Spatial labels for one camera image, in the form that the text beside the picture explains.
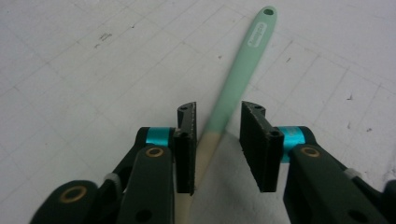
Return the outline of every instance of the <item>white surface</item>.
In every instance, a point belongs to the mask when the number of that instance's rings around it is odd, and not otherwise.
[[[278,10],[243,100],[273,125],[305,125],[376,189],[396,173],[396,4],[381,1],[6,0],[0,2],[0,223],[27,223],[56,187],[100,184],[141,126],[199,131],[255,14]],[[235,112],[191,223],[288,223],[260,194]]]

